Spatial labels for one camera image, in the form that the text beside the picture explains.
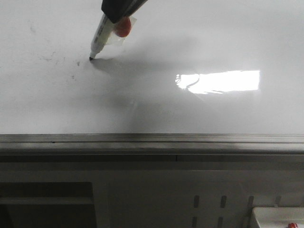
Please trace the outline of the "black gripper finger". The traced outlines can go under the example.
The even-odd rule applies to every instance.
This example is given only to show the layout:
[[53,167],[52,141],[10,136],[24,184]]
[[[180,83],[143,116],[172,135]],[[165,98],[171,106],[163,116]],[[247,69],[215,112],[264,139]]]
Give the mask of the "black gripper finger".
[[102,12],[115,24],[133,15],[147,0],[103,0]]

